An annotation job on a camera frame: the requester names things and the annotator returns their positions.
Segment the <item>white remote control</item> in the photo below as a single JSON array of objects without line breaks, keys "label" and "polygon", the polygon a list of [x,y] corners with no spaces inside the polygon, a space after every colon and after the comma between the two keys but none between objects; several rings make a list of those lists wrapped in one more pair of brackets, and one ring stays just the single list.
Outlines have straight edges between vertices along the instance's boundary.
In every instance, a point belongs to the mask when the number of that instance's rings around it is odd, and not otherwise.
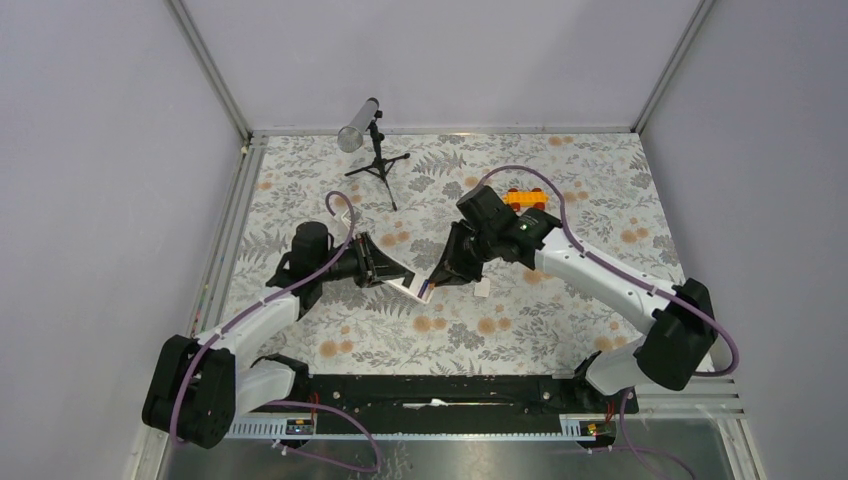
[{"label": "white remote control", "polygon": [[397,290],[398,292],[406,295],[407,297],[410,297],[412,300],[415,300],[418,303],[428,304],[430,302],[431,298],[432,298],[432,293],[433,293],[433,290],[430,288],[430,286],[429,286],[427,293],[425,294],[425,296],[423,298],[418,297],[419,289],[421,288],[421,286],[422,286],[422,284],[425,280],[428,280],[426,275],[416,274],[415,279],[413,280],[411,287],[408,288],[408,289],[397,288],[397,287],[392,286],[388,283],[385,283],[385,284],[388,285],[389,287]]}]

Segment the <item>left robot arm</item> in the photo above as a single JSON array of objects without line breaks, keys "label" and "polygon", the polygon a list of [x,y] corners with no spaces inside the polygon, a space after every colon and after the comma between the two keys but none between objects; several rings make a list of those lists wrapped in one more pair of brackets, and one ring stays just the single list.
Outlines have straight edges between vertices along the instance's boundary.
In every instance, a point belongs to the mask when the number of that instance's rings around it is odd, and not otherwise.
[{"label": "left robot arm", "polygon": [[217,445],[235,417],[272,401],[296,411],[309,401],[305,365],[259,355],[272,336],[301,320],[328,282],[350,279],[360,288],[415,274],[383,253],[365,232],[337,243],[321,222],[300,224],[259,300],[229,322],[196,338],[174,335],[160,351],[146,395],[144,425],[202,448]]}]

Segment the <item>white battery cover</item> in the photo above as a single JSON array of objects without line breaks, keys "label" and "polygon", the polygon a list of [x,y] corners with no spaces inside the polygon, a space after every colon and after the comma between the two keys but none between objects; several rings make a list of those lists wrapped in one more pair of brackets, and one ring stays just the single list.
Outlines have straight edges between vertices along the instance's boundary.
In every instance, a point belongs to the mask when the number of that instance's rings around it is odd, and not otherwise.
[{"label": "white battery cover", "polygon": [[488,298],[491,290],[491,282],[488,278],[482,278],[474,286],[473,294],[475,297]]}]

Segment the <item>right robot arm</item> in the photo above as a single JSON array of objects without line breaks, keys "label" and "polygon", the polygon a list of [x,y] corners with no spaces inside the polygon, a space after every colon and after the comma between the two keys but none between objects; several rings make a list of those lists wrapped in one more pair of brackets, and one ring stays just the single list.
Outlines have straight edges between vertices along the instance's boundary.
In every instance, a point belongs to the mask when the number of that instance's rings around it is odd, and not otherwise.
[{"label": "right robot arm", "polygon": [[717,338],[705,319],[712,306],[703,284],[652,279],[585,245],[543,210],[515,212],[488,186],[461,197],[457,207],[463,218],[451,225],[428,278],[431,286],[479,282],[484,265],[493,260],[519,263],[589,294],[640,332],[639,339],[597,352],[576,369],[580,379],[573,396],[583,410],[597,412],[613,394],[637,385],[681,391],[695,376]]}]

